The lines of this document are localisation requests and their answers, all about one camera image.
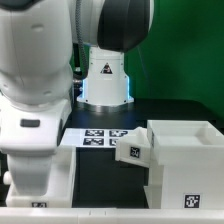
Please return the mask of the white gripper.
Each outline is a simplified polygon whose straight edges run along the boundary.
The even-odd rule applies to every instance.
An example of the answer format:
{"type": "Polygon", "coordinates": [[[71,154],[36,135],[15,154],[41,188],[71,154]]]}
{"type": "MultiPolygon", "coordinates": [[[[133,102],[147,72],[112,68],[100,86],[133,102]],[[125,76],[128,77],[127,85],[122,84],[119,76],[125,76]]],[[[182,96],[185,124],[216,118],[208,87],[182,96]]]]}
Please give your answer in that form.
{"type": "Polygon", "coordinates": [[[51,156],[8,155],[7,163],[16,192],[21,196],[42,196],[47,192],[51,156]]]}

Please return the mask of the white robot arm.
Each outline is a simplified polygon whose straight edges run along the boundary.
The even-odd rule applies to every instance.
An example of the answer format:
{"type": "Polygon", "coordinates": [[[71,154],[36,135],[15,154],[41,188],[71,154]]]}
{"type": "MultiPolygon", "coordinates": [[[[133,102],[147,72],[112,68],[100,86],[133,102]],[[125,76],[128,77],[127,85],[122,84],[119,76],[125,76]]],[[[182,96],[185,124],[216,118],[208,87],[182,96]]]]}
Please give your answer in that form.
{"type": "Polygon", "coordinates": [[[127,52],[153,14],[154,0],[0,0],[0,152],[19,195],[48,190],[71,113],[73,50],[127,52]]]}

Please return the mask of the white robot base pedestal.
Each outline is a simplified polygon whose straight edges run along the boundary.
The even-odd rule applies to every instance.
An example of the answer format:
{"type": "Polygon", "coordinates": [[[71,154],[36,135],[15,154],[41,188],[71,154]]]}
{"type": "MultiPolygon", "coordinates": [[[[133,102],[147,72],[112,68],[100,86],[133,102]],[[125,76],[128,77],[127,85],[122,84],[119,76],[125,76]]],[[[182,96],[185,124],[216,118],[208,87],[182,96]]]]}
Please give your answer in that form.
{"type": "Polygon", "coordinates": [[[81,108],[100,113],[129,109],[134,98],[129,94],[129,77],[124,71],[124,54],[91,47],[88,76],[77,97],[81,108]]]}

